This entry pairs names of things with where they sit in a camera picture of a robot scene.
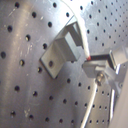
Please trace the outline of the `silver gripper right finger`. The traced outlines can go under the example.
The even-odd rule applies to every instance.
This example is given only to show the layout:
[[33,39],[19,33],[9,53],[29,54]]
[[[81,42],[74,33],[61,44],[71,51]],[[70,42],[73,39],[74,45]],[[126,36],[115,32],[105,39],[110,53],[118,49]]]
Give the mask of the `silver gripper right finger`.
[[115,50],[110,50],[108,53],[92,55],[93,61],[107,60],[109,66],[112,69],[116,69],[119,64],[123,64],[128,61],[128,48],[120,46]]

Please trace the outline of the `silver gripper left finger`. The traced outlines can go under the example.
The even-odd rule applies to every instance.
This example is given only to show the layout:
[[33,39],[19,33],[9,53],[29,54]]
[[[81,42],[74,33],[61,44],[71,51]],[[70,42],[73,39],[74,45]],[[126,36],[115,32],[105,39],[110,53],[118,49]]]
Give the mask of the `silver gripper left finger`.
[[107,61],[86,61],[82,68],[87,77],[93,78],[99,86],[109,85],[120,95],[127,70],[124,64],[111,68]]

